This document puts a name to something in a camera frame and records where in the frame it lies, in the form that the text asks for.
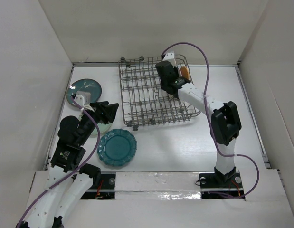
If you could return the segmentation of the woven-pattern orange plate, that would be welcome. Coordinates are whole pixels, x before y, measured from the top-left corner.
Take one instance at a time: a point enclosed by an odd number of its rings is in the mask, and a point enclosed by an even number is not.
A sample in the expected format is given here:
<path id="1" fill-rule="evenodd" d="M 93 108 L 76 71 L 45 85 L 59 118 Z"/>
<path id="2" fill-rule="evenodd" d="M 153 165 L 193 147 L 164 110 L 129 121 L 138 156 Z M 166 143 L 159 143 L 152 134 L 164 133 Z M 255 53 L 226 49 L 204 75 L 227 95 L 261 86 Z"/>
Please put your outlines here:
<path id="1" fill-rule="evenodd" d="M 181 76 L 183 78 L 185 78 L 187 80 L 190 80 L 190 73 L 189 73 L 189 70 L 186 67 L 182 66 L 180 68 L 180 73 L 181 73 Z"/>

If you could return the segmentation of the light green plate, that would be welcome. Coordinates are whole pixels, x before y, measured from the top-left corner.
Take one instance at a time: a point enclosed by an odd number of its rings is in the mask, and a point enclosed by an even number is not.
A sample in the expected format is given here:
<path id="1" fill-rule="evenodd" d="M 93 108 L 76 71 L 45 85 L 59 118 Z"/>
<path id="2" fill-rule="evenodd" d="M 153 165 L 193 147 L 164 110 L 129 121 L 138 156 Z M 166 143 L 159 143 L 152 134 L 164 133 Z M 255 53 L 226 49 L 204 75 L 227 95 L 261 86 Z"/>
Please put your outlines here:
<path id="1" fill-rule="evenodd" d="M 108 124 L 98 123 L 97 125 L 98 125 L 98 128 L 99 128 L 100 134 L 103 134 L 103 133 L 107 132 L 111 128 L 112 123 L 108 123 Z M 98 131 L 97 131 L 97 128 L 96 127 L 91 132 L 91 135 L 92 136 L 98 135 Z"/>

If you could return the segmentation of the teal scalloped plate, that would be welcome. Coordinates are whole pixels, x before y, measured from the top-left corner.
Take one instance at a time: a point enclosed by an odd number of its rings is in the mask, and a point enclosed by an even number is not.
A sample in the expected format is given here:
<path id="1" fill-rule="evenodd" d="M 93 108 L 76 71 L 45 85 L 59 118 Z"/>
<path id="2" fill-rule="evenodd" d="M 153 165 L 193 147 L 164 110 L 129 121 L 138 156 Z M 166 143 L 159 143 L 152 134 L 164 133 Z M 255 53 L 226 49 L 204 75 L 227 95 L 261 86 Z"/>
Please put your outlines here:
<path id="1" fill-rule="evenodd" d="M 112 129 L 100 140 L 97 155 L 105 165 L 123 167 L 135 156 L 137 140 L 128 130 Z"/>

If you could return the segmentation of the white plate red characters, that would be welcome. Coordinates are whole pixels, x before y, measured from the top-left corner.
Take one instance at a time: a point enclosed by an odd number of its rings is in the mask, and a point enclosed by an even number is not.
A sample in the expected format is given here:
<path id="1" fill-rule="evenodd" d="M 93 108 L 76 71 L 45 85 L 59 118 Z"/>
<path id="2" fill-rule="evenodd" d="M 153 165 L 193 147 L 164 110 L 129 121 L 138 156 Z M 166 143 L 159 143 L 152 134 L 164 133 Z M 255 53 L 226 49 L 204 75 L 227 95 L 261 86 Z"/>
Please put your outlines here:
<path id="1" fill-rule="evenodd" d="M 181 70 L 180 70 L 179 67 L 177 68 L 177 70 L 178 70 L 178 75 L 179 75 L 179 77 L 182 77 L 182 73 L 181 73 Z"/>

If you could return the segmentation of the cream plate tree drawing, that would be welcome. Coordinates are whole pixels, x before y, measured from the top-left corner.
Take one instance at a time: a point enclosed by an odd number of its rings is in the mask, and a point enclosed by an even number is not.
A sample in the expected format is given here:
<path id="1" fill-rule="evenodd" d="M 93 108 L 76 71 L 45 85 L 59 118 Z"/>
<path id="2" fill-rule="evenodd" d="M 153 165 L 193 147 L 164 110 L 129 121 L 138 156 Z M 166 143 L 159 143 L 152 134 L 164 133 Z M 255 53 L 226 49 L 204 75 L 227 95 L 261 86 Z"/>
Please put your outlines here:
<path id="1" fill-rule="evenodd" d="M 177 67 L 171 66 L 167 76 L 167 93 L 175 98 L 179 98 L 178 90 L 180 88 L 180 77 Z"/>

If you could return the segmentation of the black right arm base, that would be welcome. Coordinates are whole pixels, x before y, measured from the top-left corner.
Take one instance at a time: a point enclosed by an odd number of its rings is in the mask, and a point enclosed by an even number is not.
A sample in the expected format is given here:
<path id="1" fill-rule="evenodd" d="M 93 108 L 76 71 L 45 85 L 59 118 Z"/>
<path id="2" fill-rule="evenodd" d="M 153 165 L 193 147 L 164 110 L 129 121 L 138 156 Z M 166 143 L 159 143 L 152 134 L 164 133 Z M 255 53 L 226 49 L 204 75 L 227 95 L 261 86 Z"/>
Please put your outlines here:
<path id="1" fill-rule="evenodd" d="M 227 181 L 223 181 L 218 178 L 214 173 L 200 173 L 199 178 L 195 181 L 197 186 L 200 186 L 202 189 L 210 190 L 242 190 L 242 183 L 236 182 L 236 177 L 239 177 L 238 174 L 234 175 Z"/>

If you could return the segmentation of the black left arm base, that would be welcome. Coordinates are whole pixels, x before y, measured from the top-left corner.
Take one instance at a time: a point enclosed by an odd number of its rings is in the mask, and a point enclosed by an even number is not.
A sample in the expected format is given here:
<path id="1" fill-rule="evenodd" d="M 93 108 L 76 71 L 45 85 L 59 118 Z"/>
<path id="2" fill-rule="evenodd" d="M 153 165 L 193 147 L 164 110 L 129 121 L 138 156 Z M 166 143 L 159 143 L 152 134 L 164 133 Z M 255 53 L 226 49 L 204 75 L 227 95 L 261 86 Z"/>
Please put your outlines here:
<path id="1" fill-rule="evenodd" d="M 81 197 L 81 200 L 114 200 L 115 172 L 102 172 L 99 184 L 94 184 Z"/>

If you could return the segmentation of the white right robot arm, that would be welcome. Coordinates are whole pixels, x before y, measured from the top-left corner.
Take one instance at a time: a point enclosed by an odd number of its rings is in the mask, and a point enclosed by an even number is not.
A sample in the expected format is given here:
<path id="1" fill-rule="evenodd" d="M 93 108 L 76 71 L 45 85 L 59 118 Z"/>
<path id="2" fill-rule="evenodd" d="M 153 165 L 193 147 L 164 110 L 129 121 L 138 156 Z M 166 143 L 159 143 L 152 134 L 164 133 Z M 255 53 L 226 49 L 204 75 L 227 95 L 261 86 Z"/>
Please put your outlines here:
<path id="1" fill-rule="evenodd" d="M 169 95 L 189 103 L 205 114 L 217 149 L 214 181 L 225 187 L 235 175 L 235 142 L 242 128 L 237 106 L 234 102 L 223 103 L 207 96 L 209 72 L 204 91 L 197 89 L 187 78 L 180 76 L 180 70 L 165 60 L 155 65 L 160 77 L 161 88 Z"/>

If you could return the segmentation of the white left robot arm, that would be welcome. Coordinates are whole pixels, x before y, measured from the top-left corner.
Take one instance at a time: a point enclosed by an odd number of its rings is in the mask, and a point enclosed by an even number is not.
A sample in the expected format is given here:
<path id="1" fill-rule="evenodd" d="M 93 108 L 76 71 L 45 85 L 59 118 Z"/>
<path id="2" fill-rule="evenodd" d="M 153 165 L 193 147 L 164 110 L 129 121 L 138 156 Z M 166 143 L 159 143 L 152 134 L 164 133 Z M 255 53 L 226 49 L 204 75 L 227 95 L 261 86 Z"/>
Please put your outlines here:
<path id="1" fill-rule="evenodd" d="M 28 206 L 16 225 L 18 228 L 62 228 L 67 218 L 89 188 L 101 181 L 100 168 L 83 160 L 83 145 L 98 123 L 115 120 L 118 103 L 96 102 L 92 107 L 76 106 L 84 113 L 63 118 L 59 124 L 58 143 L 50 161 L 44 191 Z"/>

